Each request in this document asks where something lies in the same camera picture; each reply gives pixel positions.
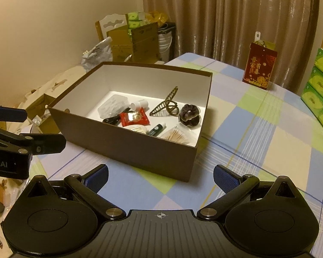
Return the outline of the white curved device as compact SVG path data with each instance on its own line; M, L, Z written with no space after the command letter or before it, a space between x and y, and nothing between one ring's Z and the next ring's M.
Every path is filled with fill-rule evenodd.
M125 128L128 130L143 133L143 134L147 134L148 132L146 126L143 126L143 125L128 125Z

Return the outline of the cotton swab bag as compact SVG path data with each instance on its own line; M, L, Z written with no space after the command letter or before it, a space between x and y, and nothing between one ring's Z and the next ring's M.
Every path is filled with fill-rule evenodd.
M161 135L161 138L167 141L188 146L195 146L197 143L197 136L189 129L180 126L175 126L169 129Z

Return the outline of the clear floss pick box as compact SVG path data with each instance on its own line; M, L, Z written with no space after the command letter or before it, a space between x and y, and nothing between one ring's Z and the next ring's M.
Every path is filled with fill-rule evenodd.
M128 98L114 94L98 108L101 119L115 117L129 107Z

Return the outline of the dark velvet scrunchie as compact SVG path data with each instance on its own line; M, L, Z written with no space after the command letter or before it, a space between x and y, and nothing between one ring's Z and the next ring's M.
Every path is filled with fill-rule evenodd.
M200 122L200 110L196 105L185 104L179 113L179 122L187 127L196 127Z

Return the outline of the red snack packet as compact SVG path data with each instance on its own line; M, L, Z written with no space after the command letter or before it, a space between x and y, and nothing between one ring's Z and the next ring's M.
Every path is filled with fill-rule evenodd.
M120 120L123 127L130 125L150 125L149 119L143 108L120 113Z

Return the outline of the green tube white cap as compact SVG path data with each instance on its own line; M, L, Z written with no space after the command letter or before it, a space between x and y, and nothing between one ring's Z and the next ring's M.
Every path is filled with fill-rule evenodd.
M150 131L148 131L147 135L157 137L162 133L162 131L164 131L165 127L166 127L165 123L159 123L155 127L153 127Z

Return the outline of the white pill bottle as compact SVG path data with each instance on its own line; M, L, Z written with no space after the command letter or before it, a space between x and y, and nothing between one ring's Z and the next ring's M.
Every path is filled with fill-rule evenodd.
M142 100L136 100L130 104L130 109L132 111L139 110L140 108L146 109L148 108L149 103L147 100L142 99Z

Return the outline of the bronze metal hair clip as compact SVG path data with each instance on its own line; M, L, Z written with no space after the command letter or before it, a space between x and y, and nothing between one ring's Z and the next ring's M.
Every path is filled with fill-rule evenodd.
M173 117L178 116L180 110L178 104L173 100L178 90L179 88L176 86L160 104L150 111L149 115L156 117L161 111L166 111Z

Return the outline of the checked tablecloth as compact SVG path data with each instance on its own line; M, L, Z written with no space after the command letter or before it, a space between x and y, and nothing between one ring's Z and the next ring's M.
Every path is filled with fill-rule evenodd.
M323 257L323 128L300 97L277 85L265 91L245 84L241 69L197 54L186 53L170 63L213 74L207 121L189 182L121 164L73 144L60 154L34 157L31 174L62 179L104 163L110 176L100 193L126 211L198 210L222 195L213 181L218 164L263 181L286 175L319 221L312 255Z

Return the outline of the brown cardboard box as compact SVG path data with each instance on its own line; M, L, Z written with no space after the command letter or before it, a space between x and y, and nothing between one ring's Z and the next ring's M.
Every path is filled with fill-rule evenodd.
M187 182L211 83L205 71L104 62L64 91L49 111L67 141Z

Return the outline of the crumpled plastic bag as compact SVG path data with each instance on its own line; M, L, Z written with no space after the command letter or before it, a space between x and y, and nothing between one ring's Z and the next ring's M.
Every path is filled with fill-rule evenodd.
M89 72L102 62L112 62L113 55L111 51L112 38L107 37L96 44L91 50L85 51L81 58L81 66L86 72Z

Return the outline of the red gift bag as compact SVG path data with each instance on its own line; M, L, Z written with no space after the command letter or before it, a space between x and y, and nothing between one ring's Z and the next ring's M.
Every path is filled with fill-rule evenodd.
M275 44L262 40L261 33L256 31L242 81L260 89L268 89L277 54Z

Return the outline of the green tissue box stack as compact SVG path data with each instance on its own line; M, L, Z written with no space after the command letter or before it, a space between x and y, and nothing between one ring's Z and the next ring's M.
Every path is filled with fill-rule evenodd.
M319 48L315 58L315 64L306 83L301 100L311 110L323 126L323 49Z

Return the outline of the brown paper bags pile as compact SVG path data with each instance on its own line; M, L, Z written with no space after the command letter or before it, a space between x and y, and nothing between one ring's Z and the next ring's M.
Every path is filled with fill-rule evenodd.
M99 40L111 38L114 62L167 63L174 58L176 25L164 12L107 15L95 26Z

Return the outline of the brown curtain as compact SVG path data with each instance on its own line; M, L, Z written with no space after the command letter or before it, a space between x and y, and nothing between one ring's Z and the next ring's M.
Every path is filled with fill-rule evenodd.
M320 0L143 0L176 25L175 49L244 69L256 32L275 44L271 80L299 90L316 34Z

